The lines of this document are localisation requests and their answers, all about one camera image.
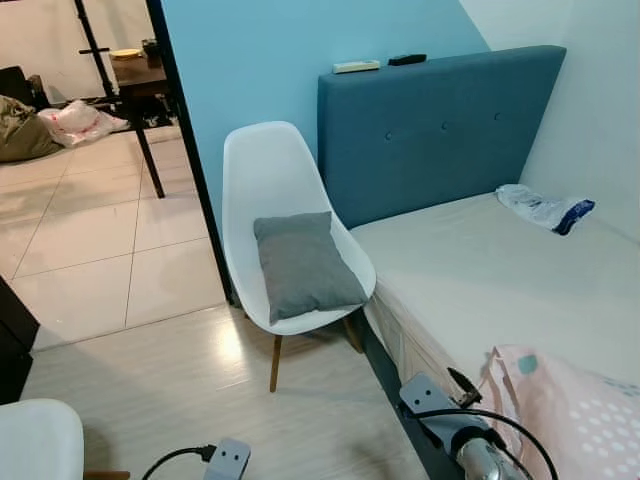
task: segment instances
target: tufted headboard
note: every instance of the tufted headboard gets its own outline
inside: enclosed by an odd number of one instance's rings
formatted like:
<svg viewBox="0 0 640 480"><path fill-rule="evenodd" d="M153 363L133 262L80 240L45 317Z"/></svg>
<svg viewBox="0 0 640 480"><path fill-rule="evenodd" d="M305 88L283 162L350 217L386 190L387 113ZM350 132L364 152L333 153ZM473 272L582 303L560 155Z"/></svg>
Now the tufted headboard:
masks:
<svg viewBox="0 0 640 480"><path fill-rule="evenodd" d="M324 75L318 166L347 228L516 183L566 49Z"/></svg>

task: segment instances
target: wooden chair leg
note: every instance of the wooden chair leg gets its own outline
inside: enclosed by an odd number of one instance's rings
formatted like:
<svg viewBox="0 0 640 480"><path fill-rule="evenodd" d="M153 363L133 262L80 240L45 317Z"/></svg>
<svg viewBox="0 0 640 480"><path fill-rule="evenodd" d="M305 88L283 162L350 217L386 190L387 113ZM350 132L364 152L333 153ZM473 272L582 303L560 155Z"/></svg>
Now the wooden chair leg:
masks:
<svg viewBox="0 0 640 480"><path fill-rule="evenodd" d="M280 366L280 349L282 347L282 335L276 335L273 340L273 357L271 358L271 384L269 391L276 391L278 384L278 367Z"/></svg>
<svg viewBox="0 0 640 480"><path fill-rule="evenodd" d="M362 344L360 343L360 339L358 338L358 334L356 333L355 329L353 328L353 324L351 323L351 317L344 317L342 319L342 322L344 323L344 328L347 331L347 336L349 337L349 343L351 343L353 349L358 353L364 353L364 350L362 350Z"/></svg>
<svg viewBox="0 0 640 480"><path fill-rule="evenodd" d="M82 478L84 480L129 480L131 474L129 472L87 470Z"/></svg>

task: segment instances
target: black remote control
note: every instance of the black remote control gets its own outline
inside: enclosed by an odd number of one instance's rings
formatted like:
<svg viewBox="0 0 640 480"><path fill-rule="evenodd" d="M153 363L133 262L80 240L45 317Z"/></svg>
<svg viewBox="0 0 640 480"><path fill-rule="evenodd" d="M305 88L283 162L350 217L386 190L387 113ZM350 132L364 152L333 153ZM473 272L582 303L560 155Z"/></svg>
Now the black remote control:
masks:
<svg viewBox="0 0 640 480"><path fill-rule="evenodd" d="M412 63L422 63L427 59L424 53L415 53L413 55L400 55L389 59L389 65L398 67L400 65L411 65Z"/></svg>

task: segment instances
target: white chair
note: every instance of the white chair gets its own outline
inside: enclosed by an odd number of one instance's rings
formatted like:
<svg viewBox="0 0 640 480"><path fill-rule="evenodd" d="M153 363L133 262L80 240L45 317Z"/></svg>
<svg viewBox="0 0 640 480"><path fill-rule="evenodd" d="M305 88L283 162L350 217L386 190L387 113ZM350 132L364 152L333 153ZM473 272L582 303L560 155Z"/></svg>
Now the white chair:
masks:
<svg viewBox="0 0 640 480"><path fill-rule="evenodd" d="M326 211L332 212L331 235L340 255L370 297L376 283L373 265L333 211L313 156L297 128L287 122L268 122L229 134L224 144L222 188L224 253L245 313L275 335L271 392L276 389L282 337L344 319L354 308L313 311L270 325L253 222L260 217ZM354 348L361 351L348 321L345 326Z"/></svg>
<svg viewBox="0 0 640 480"><path fill-rule="evenodd" d="M83 472L78 414L57 400L0 406L0 478L11 480L127 480L129 472Z"/></svg>

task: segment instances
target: wooden floor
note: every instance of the wooden floor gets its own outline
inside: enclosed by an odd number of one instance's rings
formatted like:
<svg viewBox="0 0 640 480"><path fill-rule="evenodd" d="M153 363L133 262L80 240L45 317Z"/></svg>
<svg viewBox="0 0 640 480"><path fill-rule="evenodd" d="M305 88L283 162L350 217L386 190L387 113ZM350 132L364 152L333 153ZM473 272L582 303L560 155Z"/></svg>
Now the wooden floor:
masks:
<svg viewBox="0 0 640 480"><path fill-rule="evenodd" d="M273 337L236 310L203 310L36 354L23 398L80 415L86 468L140 478L170 450L234 437L247 480L427 478L364 355L341 323L286 337L269 393ZM196 456L153 480L200 480Z"/></svg>

